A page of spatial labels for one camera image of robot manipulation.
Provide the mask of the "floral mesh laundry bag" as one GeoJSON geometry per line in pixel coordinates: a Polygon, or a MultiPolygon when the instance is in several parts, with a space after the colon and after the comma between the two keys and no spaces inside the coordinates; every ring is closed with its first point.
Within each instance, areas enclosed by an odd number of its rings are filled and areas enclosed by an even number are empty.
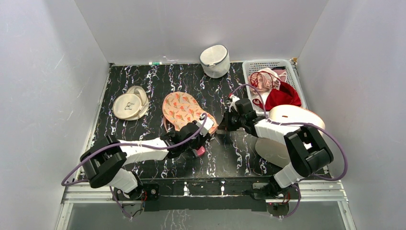
{"type": "Polygon", "coordinates": [[[206,113],[208,118],[213,121],[213,126],[210,128],[209,133],[212,135],[218,128],[215,118],[204,111],[196,101],[196,99],[185,92],[172,92],[169,93],[163,101],[163,125],[168,132],[167,123],[171,123],[176,131],[187,125],[193,120],[198,120],[200,115],[206,113]]]}

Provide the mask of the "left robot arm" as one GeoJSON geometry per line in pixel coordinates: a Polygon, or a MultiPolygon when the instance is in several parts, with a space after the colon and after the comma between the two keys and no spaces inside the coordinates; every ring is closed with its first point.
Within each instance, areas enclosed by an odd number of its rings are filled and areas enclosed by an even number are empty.
{"type": "Polygon", "coordinates": [[[121,191],[124,197],[139,199],[146,190],[139,176],[123,166],[140,161],[162,161],[201,149],[210,137],[210,121],[193,121],[161,137],[147,141],[123,141],[106,136],[80,158],[91,188],[105,185],[121,191]]]}

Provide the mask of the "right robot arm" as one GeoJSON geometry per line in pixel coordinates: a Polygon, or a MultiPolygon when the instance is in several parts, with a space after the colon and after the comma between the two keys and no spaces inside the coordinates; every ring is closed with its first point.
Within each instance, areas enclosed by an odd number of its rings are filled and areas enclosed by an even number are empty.
{"type": "Polygon", "coordinates": [[[289,187],[311,176],[334,160],[321,130],[323,120],[299,106],[282,104],[258,114],[248,98],[233,96],[218,131],[240,128],[257,138],[256,152],[281,167],[266,185],[253,185],[243,192],[254,199],[283,198],[289,187]]]}

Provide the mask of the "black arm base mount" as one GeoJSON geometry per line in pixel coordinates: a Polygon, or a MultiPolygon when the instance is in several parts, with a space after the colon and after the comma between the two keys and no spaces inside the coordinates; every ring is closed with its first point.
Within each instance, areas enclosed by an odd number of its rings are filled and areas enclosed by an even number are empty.
{"type": "Polygon", "coordinates": [[[226,210],[250,209],[287,213],[287,203],[297,197],[294,188],[280,189],[271,176],[143,179],[146,190],[139,199],[124,197],[113,189],[118,201],[131,207],[141,204],[144,211],[175,209],[226,210]]]}

